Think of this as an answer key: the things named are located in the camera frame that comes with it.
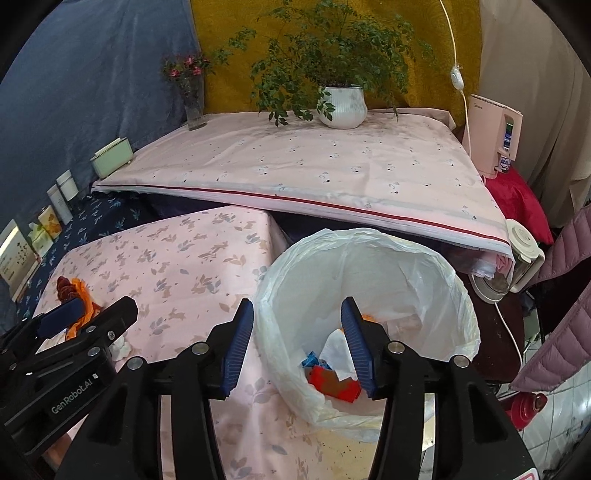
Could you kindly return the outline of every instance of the red thermos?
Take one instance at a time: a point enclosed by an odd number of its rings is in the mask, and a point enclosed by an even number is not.
[[[519,392],[517,395],[501,401],[503,409],[518,431],[527,427],[538,412],[548,403],[543,393]]]

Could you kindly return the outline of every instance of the screw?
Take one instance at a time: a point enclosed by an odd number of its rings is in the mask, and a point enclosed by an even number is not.
[[[207,353],[208,350],[209,350],[209,345],[206,344],[205,342],[197,342],[197,343],[195,343],[195,345],[193,345],[191,347],[191,351],[195,355],[203,355],[204,353]]]
[[[390,342],[388,344],[388,350],[391,353],[403,353],[404,352],[404,344],[400,342]]]
[[[463,355],[456,355],[453,358],[453,362],[460,368],[466,368],[470,365],[470,361]]]
[[[143,364],[144,364],[144,359],[141,358],[140,356],[135,356],[135,357],[129,359],[129,361],[127,362],[127,368],[129,368],[130,370],[137,370]]]

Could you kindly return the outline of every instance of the blue floral fabric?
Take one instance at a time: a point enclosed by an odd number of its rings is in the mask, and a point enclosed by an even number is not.
[[[86,197],[82,211],[54,241],[31,278],[29,289],[17,306],[17,318],[22,320],[33,316],[49,277],[70,250],[157,219],[153,210],[135,193],[93,193]]]

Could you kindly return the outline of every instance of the glass vase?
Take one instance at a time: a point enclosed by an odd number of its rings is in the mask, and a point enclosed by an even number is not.
[[[203,111],[199,103],[187,104],[185,102],[185,112],[187,113],[187,125],[189,130],[196,130],[207,124]]]
[[[203,77],[198,75],[187,79],[182,88],[187,124],[189,130],[196,130],[207,123],[203,116]]]

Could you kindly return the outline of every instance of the blue gripper pad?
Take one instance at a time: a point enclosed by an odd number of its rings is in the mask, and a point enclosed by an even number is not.
[[[361,388],[367,392],[368,397],[373,398],[378,388],[374,378],[374,357],[366,343],[362,330],[362,322],[370,324],[371,322],[363,320],[352,297],[347,297],[341,304],[340,322],[353,358],[357,379]]]
[[[84,313],[84,302],[81,299],[72,299],[59,305],[59,307],[54,308],[43,316],[37,328],[37,337],[54,337],[62,330],[76,323]]]
[[[222,362],[222,382],[220,389],[225,396],[228,396],[238,384],[240,370],[242,369],[244,356],[246,355],[246,347],[251,338],[254,318],[255,313],[252,302],[248,299],[243,299],[232,320],[232,323],[237,323],[237,325]]]

